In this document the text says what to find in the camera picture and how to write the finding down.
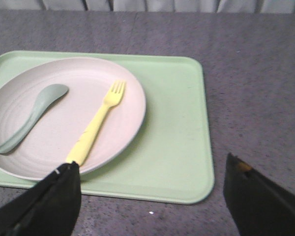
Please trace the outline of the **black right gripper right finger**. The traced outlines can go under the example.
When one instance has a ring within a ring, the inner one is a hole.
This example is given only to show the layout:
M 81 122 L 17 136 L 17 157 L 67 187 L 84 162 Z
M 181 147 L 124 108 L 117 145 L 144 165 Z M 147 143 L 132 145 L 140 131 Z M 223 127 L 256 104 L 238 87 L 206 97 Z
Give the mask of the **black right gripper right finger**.
M 242 236 L 295 236 L 295 195 L 231 153 L 223 189 Z

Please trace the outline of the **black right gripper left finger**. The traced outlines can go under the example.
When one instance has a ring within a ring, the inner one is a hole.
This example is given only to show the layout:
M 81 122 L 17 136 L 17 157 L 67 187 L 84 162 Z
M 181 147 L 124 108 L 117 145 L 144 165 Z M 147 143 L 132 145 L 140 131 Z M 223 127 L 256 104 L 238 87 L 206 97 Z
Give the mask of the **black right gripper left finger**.
M 69 236 L 80 207 L 79 165 L 62 164 L 0 208 L 0 236 Z

